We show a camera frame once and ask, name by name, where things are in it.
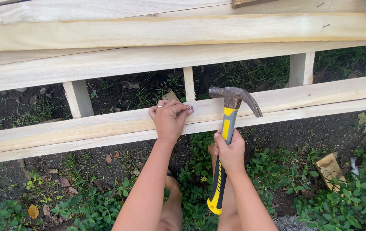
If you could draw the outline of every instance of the small rock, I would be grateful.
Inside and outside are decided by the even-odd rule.
[[[46,92],[47,92],[47,89],[45,87],[40,90],[40,93],[42,95],[46,94]]]
[[[19,91],[19,92],[25,92],[25,91],[27,91],[27,87],[22,87],[22,88],[16,88],[15,90],[16,91]]]
[[[47,172],[50,174],[59,173],[58,169],[49,169]]]

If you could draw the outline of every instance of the claw hammer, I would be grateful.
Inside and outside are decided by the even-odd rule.
[[[226,144],[231,144],[231,138],[234,132],[234,123],[236,122],[237,111],[240,108],[241,101],[250,106],[256,117],[261,117],[261,110],[255,99],[244,89],[237,87],[211,87],[209,96],[212,98],[224,98],[224,117],[221,134],[226,140]],[[226,186],[226,171],[220,163],[219,157],[216,160],[216,168],[214,171],[213,191],[207,200],[210,210],[219,215],[221,214],[221,205],[223,202],[224,187]]]

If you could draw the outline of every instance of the wooden board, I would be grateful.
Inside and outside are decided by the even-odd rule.
[[[290,42],[130,47],[96,51],[0,65],[0,91],[364,45],[366,41]]]
[[[231,0],[32,0],[0,6],[0,24],[125,18],[231,4]]]
[[[194,91],[193,67],[184,67],[184,87],[186,91],[186,102],[196,101],[196,92]]]
[[[63,87],[65,88],[67,102],[74,119],[95,115],[87,91],[86,81],[63,82]]]
[[[315,116],[326,116],[338,113],[366,110],[366,99],[346,101],[334,104],[324,104],[319,106],[303,107],[298,109],[265,113],[263,117],[256,118],[252,115],[238,117],[236,127],[252,126],[265,123],[275,123],[286,120],[296,120]],[[184,126],[183,134],[196,132],[208,132],[221,128],[221,120],[213,120]],[[97,148],[108,145],[124,144],[147,139],[156,139],[156,130],[134,132],[121,135],[84,139],[60,144],[51,144],[0,152],[0,162],[16,160],[27,157],[35,157],[54,153],[70,152],[75,150]]]
[[[366,98],[366,77],[252,93],[263,113]],[[189,103],[194,113],[186,124],[212,121],[223,116],[223,99]],[[0,131],[0,152],[81,139],[112,136],[155,128],[148,108],[95,115],[75,120],[37,124]],[[237,116],[252,115],[242,103]]]
[[[313,84],[313,67],[315,55],[315,52],[307,52],[290,56],[289,87]]]
[[[120,18],[0,25],[0,51],[291,41],[366,41],[366,13]]]

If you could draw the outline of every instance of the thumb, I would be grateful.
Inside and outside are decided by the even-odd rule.
[[[226,149],[228,147],[227,144],[226,144],[226,140],[218,132],[216,132],[214,134],[214,142],[217,144],[217,146],[219,147],[219,149]]]

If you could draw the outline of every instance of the right hand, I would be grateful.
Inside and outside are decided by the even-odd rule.
[[[226,140],[221,135],[221,129],[214,134],[214,155],[220,157],[221,165],[226,170],[227,175],[243,173],[244,151],[246,143],[237,129],[234,129],[231,144],[227,145]]]

